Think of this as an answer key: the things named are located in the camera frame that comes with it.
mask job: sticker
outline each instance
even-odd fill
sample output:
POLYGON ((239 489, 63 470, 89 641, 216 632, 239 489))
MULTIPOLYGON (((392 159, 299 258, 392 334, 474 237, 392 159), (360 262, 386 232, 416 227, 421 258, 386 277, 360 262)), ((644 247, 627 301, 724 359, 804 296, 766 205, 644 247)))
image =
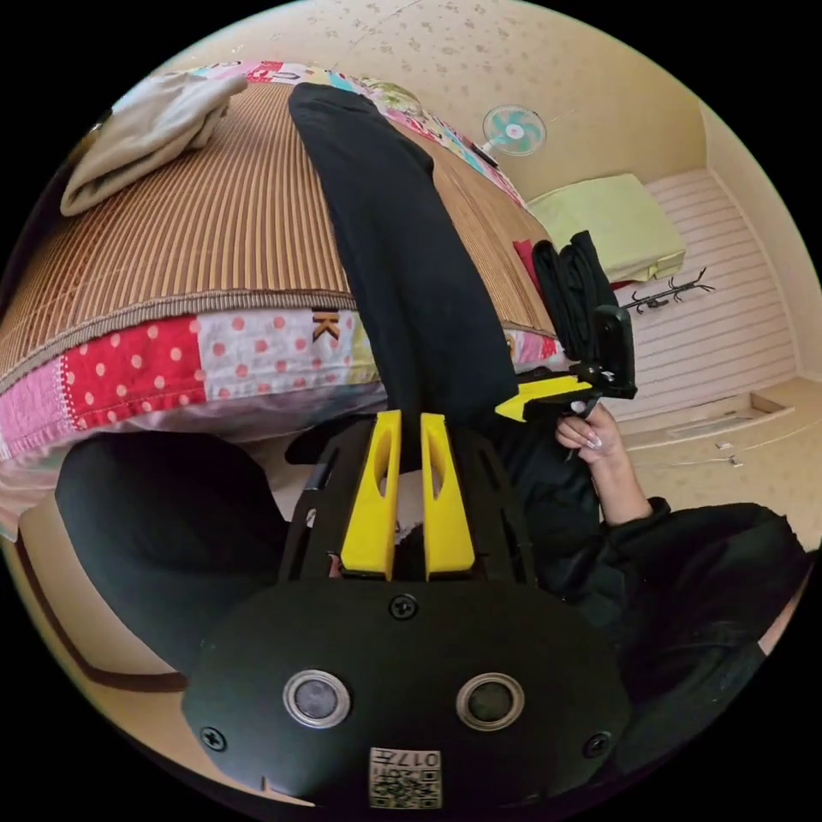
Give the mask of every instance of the sticker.
POLYGON ((443 806, 439 751, 372 748, 368 774, 371 807, 436 810, 443 806))
POLYGON ((223 80, 227 77, 236 77, 247 74, 257 63, 242 60, 228 60, 225 63, 212 63, 210 66, 195 68, 191 74, 199 77, 208 77, 210 80, 223 80))
POLYGON ((248 72, 249 83, 285 83, 295 86, 304 77, 311 74, 308 66, 302 63, 280 63, 264 60, 248 72))

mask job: lens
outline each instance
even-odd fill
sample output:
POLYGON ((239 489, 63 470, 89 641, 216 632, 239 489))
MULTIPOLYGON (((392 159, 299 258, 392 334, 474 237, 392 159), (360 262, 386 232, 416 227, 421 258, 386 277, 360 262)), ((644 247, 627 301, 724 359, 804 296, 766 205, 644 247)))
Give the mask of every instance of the lens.
POLYGON ((327 719, 339 705, 334 688, 319 679, 309 679, 294 691, 294 702, 304 716, 327 719))
POLYGON ((333 728, 351 707, 348 691, 339 679, 323 670, 304 670, 292 676, 283 690, 285 709, 309 728, 333 728))
POLYGON ((466 682, 456 697, 456 712, 474 730, 508 728, 522 713, 525 694, 506 674, 488 673, 466 682))
POLYGON ((499 722, 514 707, 514 695, 501 682, 486 682, 468 697, 468 712, 480 722, 499 722))

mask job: person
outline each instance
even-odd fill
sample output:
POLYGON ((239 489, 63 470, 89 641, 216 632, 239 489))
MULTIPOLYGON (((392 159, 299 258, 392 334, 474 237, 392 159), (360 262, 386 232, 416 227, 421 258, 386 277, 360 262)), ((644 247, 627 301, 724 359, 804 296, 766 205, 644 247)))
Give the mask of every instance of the person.
MULTIPOLYGON (((585 420, 495 416, 482 433, 522 502, 540 585, 612 644, 633 716, 592 788, 624 783, 740 692, 778 642, 815 555, 762 506, 672 511, 647 497, 601 404, 585 420)), ((85 440, 64 461, 56 500, 92 584, 183 674, 220 619, 277 579, 289 524, 262 468, 210 435, 85 440)), ((330 575, 345 584, 338 557, 330 575)))

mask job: yellow bracket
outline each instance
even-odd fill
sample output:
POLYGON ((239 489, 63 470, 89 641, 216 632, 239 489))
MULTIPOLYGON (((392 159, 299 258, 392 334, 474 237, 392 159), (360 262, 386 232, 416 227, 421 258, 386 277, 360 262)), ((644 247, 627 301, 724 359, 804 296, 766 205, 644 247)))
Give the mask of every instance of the yellow bracket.
POLYGON ((394 568, 396 495, 400 480, 401 413, 377 414, 340 559, 346 571, 382 575, 394 568))
POLYGON ((474 546, 462 502, 454 457, 445 418, 422 414, 423 539, 426 550, 426 579, 432 575, 457 574, 474 566, 474 546), (434 471, 440 487, 434 487, 434 471))
POLYGON ((525 406, 532 400, 541 400, 548 396, 559 396, 560 394, 574 394, 592 388, 593 386, 590 383, 583 383, 572 376, 539 379, 532 383, 522 383, 519 394, 500 403, 495 410, 503 417, 509 417, 517 422, 524 422, 525 406))

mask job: pink fabric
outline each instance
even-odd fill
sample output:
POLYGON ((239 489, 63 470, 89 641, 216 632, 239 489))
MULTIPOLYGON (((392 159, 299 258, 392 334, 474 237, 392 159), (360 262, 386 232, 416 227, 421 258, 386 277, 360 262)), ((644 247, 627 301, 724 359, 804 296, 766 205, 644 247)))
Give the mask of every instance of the pink fabric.
POLYGON ((28 373, 0 397, 0 462, 74 430, 60 385, 60 359, 28 373))
POLYGON ((337 320, 325 326, 325 313, 308 310, 200 316, 206 396, 227 400, 348 382, 351 366, 364 365, 366 357, 354 339, 355 314, 328 314, 337 320))

